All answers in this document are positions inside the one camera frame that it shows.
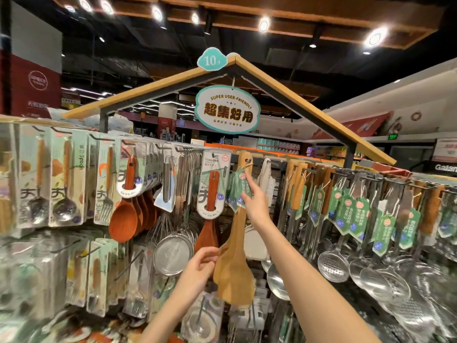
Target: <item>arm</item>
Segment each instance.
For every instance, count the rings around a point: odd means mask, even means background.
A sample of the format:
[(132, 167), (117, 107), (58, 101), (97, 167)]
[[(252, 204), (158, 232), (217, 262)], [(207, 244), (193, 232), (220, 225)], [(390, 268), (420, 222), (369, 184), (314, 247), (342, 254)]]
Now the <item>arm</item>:
[(298, 322), (311, 343), (379, 343), (352, 306), (298, 253), (270, 219), (267, 198), (249, 174), (253, 198), (242, 194), (251, 224), (281, 275)]
[(138, 343), (165, 343), (213, 274), (219, 248), (201, 248), (188, 262), (173, 292), (141, 335)]

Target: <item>hanging sign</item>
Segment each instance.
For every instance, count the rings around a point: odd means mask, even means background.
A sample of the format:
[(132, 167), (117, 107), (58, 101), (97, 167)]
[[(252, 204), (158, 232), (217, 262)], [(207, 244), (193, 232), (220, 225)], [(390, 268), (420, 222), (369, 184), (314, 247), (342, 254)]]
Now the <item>hanging sign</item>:
[(197, 66), (206, 71), (219, 71), (229, 61), (221, 51), (215, 47), (207, 48), (197, 60)]
[(195, 98), (195, 116), (204, 125), (222, 133), (247, 133), (259, 124), (259, 102), (232, 86), (208, 86)]

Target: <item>black ceiling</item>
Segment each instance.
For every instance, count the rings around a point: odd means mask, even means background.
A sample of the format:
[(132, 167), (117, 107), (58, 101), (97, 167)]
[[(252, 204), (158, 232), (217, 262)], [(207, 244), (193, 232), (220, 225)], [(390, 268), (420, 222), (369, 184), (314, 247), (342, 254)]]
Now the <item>black ceiling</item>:
[(309, 38), (216, 27), (204, 35), (201, 27), (182, 22), (163, 30), (146, 18), (78, 16), (52, 0), (14, 1), (63, 33), (63, 85), (95, 91), (117, 93), (125, 84), (148, 83), (157, 65), (195, 67), (205, 48), (217, 46), (224, 54), (237, 52), (277, 80), (325, 88), (313, 102), (325, 109), (457, 57), (456, 0), (396, 0), (446, 6), (440, 29), (406, 50), (379, 47), (371, 55), (353, 43), (320, 40), (311, 49)]

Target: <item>hand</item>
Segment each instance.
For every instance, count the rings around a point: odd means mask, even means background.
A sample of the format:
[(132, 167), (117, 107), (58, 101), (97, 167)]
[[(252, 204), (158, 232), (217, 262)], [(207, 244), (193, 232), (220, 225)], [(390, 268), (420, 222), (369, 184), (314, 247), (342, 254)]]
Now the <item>hand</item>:
[(216, 247), (201, 248), (182, 271), (172, 296), (177, 298), (180, 306), (186, 306), (185, 311), (194, 303), (212, 276), (218, 252), (219, 248)]
[(255, 184), (255, 181), (249, 175), (246, 174), (246, 179), (251, 187), (251, 191), (254, 194), (253, 198), (250, 198), (246, 193), (241, 193), (241, 198), (246, 206), (246, 212), (248, 213), (249, 221), (256, 228), (262, 228), (268, 224), (272, 224), (270, 219), (270, 212), (268, 210), (268, 199), (265, 193), (260, 187)]

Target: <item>fork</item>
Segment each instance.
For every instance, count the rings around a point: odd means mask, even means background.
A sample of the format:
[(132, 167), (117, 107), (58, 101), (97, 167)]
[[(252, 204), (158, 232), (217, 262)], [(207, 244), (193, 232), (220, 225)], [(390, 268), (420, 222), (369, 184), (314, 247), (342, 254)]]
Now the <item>fork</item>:
[(106, 196), (103, 200), (101, 207), (100, 220), (105, 222), (111, 218), (111, 213), (113, 210), (113, 201), (110, 199), (110, 189), (111, 189), (111, 167), (112, 167), (112, 157), (113, 157), (113, 148), (108, 148), (108, 156), (106, 160)]

